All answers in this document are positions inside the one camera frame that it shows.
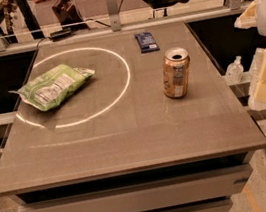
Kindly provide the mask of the orange soda can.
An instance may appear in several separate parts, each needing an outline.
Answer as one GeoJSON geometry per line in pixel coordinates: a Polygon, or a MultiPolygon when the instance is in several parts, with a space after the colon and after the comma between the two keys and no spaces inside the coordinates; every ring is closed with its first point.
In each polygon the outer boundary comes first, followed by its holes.
{"type": "Polygon", "coordinates": [[[163,88],[166,96],[181,98],[187,94],[190,56],[182,47],[168,49],[163,59],[163,88]]]}

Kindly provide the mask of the blue rxbar blueberry wrapper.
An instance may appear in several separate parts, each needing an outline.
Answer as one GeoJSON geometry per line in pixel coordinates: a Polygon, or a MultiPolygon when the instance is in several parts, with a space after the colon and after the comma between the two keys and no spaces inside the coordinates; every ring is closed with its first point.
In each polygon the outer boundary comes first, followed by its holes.
{"type": "Polygon", "coordinates": [[[135,39],[139,43],[141,53],[156,52],[160,49],[150,32],[136,33],[135,39]]]}

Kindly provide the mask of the middle metal rail bracket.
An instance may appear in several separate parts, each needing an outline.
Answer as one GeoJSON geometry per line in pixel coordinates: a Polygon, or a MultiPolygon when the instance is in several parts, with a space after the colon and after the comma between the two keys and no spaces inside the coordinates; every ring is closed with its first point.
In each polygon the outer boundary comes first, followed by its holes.
{"type": "Polygon", "coordinates": [[[117,1],[116,0],[106,0],[110,26],[113,32],[118,32],[121,30],[117,1]]]}

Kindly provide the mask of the clear sanitizer bottle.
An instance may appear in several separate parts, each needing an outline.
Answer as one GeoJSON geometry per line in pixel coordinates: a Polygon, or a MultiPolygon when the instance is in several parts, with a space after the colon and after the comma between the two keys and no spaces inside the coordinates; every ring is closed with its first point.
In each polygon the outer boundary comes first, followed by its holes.
{"type": "Polygon", "coordinates": [[[241,64],[241,56],[236,56],[233,63],[228,65],[225,73],[226,82],[231,84],[237,84],[242,78],[243,65],[241,64]]]}

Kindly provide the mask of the small black device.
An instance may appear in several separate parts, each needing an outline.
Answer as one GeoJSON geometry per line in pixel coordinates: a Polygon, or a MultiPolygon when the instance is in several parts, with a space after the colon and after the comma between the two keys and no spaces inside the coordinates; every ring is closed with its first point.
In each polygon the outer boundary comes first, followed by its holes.
{"type": "Polygon", "coordinates": [[[72,34],[72,30],[70,28],[65,28],[63,30],[59,30],[57,32],[52,32],[50,37],[51,41],[58,41],[60,39],[64,39],[66,37],[70,37],[72,34]]]}

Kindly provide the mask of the upper cabinet drawer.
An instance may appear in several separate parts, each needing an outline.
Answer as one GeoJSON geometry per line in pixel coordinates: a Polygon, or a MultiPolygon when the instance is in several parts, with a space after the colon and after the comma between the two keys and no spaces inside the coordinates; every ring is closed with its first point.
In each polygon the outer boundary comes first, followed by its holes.
{"type": "Polygon", "coordinates": [[[19,212],[145,212],[239,193],[250,165],[26,204],[19,212]]]}

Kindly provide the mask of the green chip bag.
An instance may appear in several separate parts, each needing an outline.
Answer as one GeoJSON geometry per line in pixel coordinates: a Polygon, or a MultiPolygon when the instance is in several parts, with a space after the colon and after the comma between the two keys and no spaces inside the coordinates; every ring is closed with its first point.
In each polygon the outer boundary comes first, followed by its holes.
{"type": "Polygon", "coordinates": [[[13,90],[12,94],[18,94],[25,103],[46,112],[61,105],[94,74],[92,69],[60,64],[27,82],[17,91],[13,90]]]}

